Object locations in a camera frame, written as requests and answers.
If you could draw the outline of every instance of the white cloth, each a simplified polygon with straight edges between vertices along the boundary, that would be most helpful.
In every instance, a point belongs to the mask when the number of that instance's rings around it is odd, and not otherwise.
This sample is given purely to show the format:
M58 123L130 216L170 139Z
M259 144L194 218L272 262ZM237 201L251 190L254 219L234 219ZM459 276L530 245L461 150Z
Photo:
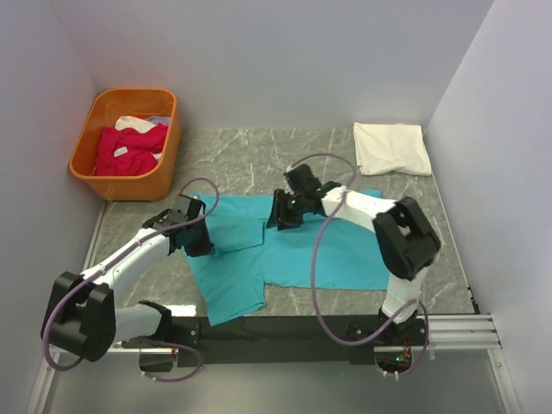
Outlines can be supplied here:
M425 150L419 125L371 125L354 123L356 164L362 175L390 171L431 175L430 157Z
M121 116L117 119L117 122L115 122L115 129L117 131L122 131L125 128L132 128L141 134L145 134L154 126L155 124L153 122L136 118L135 116Z

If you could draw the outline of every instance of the marble surface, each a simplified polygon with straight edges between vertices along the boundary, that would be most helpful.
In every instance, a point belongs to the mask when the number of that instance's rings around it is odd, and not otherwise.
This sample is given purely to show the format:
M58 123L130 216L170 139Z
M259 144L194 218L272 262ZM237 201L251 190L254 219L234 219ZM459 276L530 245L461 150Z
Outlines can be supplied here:
M115 202L106 206L93 258L98 263L126 243L143 222L172 205L175 194L189 179L214 179L222 194L272 194L283 188L284 169L307 154L327 151L354 162L352 129L213 129L184 134L175 166L172 191L158 203ZM344 182L348 166L338 160L309 162L322 181ZM449 225L433 177L389 173L359 176L355 190L379 189L382 197L414 197L442 240L442 250L423 284L423 301L431 313L474 313L471 294L455 250ZM194 183L190 191L211 192L208 185ZM255 315L312 315L308 289L266 285L267 306ZM374 314L385 292L319 290L324 314ZM148 299L171 304L194 304L205 315L205 303L182 254L172 254L141 276L118 306Z

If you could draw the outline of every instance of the orange basket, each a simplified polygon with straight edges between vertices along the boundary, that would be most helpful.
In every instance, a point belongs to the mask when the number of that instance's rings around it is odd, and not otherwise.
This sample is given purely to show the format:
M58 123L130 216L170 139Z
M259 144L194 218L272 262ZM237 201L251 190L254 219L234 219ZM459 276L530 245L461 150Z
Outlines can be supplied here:
M170 116L165 146L157 166L132 177L95 175L97 145L104 127L115 126L119 116L139 118ZM113 89L96 98L73 151L69 168L92 189L109 201L159 201L171 187L174 163L180 144L177 99L165 89Z

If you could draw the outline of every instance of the red clothing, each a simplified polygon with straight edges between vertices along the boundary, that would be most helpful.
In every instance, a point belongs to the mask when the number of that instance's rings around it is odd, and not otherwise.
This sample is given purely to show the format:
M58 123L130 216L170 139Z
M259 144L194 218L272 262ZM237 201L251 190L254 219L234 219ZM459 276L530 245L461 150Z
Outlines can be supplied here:
M144 134L132 128L104 128L97 146L96 175L134 176L151 171L157 166L154 154L163 151L167 130L161 124ZM121 155L114 154L117 149Z

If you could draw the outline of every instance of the purple cable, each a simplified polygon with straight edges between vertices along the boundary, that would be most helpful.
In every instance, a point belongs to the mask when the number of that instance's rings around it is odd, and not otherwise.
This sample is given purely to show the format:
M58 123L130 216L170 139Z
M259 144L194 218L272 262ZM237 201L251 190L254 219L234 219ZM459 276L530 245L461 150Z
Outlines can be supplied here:
M188 380L189 378L193 377L196 373L198 373L199 369L201 369L201 366L204 364L203 358L201 357L201 354L197 349L194 349L192 347L187 347L186 345L180 345L177 343L170 343L170 342L163 342L163 341L153 341L151 339L142 338L146 341L152 343L153 345L160 345L161 347L169 347L169 348L179 348L183 349L184 351L189 351L196 355L196 358L198 359L198 364L190 373L187 373L186 375L178 378L160 378L156 377L155 375L152 375L151 373L144 373L144 376L148 377L149 379L156 381L156 382L180 382L184 380Z
M207 212L205 212L205 214L203 214L202 216L198 216L198 217L196 217L196 218L194 218L190 221L187 221L187 222L184 222L184 223L179 223L179 224L173 224L172 226L167 226L163 229L159 229L157 231L154 231L153 233L150 233L149 235L145 235L139 241L137 241L137 242L131 244L130 246L128 246L127 248L125 248L118 256L115 257L115 259L113 259L110 262L106 263L105 268L103 270L98 270L97 272L92 274L92 276L90 276L90 278L85 279L82 282L80 282L77 286L75 286L74 289L72 289L69 293L67 293L58 302L58 304L56 304L56 306L52 310L52 313L50 314L50 317L48 318L48 320L46 322L46 326L44 327L44 335L42 337L42 351L43 351L43 354L44 354L44 358L46 359L46 361L47 361L47 363L50 367L52 367L53 369L55 369L57 371L69 371L70 369L75 368L83 360L82 358L78 358L76 361L72 362L71 364L66 365L66 366L62 366L62 365L59 365L56 361L54 361L52 355L50 354L50 346L49 346L50 341L49 340L50 340L50 333L52 331L53 322L54 322L55 318L58 316L58 314L60 313L60 311L63 309L63 307L67 304L67 302L69 300L71 300L71 298L73 296L75 296L86 285L88 285L89 283L92 283L94 280L96 280L97 278L99 278L100 276L105 274L105 272L109 271L110 269L112 269L113 267L115 267L116 265L121 263L121 261L123 259L125 259L130 253L132 253L135 250L135 248L138 248L142 243L145 243L148 240L153 239L155 236L160 235L160 234L164 233L165 231L175 230L175 229L182 229L182 228L190 226L194 223L200 222L201 220L205 219L210 213L213 212L213 210L218 205L218 200L220 198L220 192L218 190L218 187L216 187L216 184L213 181L211 181L210 179L207 179L205 177L198 177L196 179L192 179L192 180L188 181L186 184L184 184L184 186L180 190L179 194L182 194L182 192L191 183L194 183L196 181L205 181L211 187L213 187L213 190L215 191L215 203L212 205L212 207L210 209L207 210ZM191 352L196 354L196 356L198 357L198 366L196 367L196 369L194 369L190 374L186 375L185 377L182 377L181 379L176 379L176 380L186 380L187 378L190 378L194 373L196 373L199 370L199 368L201 367L202 361L201 361L201 356L198 355L198 352L195 349L185 347L184 345L167 344L166 342L163 342L163 343L170 346L171 348L181 348L181 349L185 349L185 350L191 350Z
M350 166L351 171L353 172L353 175L347 181L347 184L345 184L345 186L348 189L353 184L354 179L356 178L356 168L354 168L353 164L351 164L348 160L341 157L340 155L335 155L335 154L331 154L331 153L311 154L311 155L308 155L308 156L302 158L301 160L297 161L295 164L292 165L292 167L295 167L295 166L301 164L302 162L304 162L306 160L309 160L311 158L315 158L315 157L331 157L331 158L336 158L338 160L341 160L341 161L345 162L348 166ZM326 217L326 219L324 220L324 223L323 223L322 227L318 231L317 239L314 243L314 248L312 249L312 256L310 258L310 294L311 294L311 297L312 297L312 305L314 306L314 311L317 315L317 319L318 319L318 322L320 323L320 326L322 327L322 329L326 333L326 335L329 336L330 339L332 339L333 341L335 341L335 342L337 342L340 345L343 345L345 347L358 347L360 345L365 345L365 344L369 343L370 341L375 339L377 336L379 336L393 322L393 320L402 311L404 311L406 308L408 308L408 307L410 307L414 304L420 304L420 306L423 309L424 316L425 316L425 341L424 341L424 345L423 345L423 349L422 349L422 353L420 354L420 357L416 359L416 361L412 364L412 366L409 369L407 369L406 371L404 371L403 373L401 373L399 375L399 376L402 376L402 375L405 375L405 374L411 372L412 369L417 367L420 360L422 360L422 357L425 355L426 349L427 349L428 344L429 344L430 321L429 321L429 318L428 318L428 311L427 311L426 307L421 302L417 301L416 299L409 300L408 302L403 304L400 308L398 308L398 310L395 313L393 313L391 315L391 317L389 317L375 332L373 332L370 336L367 336L366 338L360 339L359 341L344 341L343 339L336 336L329 329L328 325L324 321L322 312L320 311L320 307L318 306L317 289L316 289L316 269L317 269L318 249L320 248L320 242L322 240L324 232L328 228L329 222L331 222L331 220L336 216L339 209L346 202L347 202L347 191L344 191L343 194L342 194L342 198L339 201L339 203L337 204L336 208L331 213L329 213L328 216Z

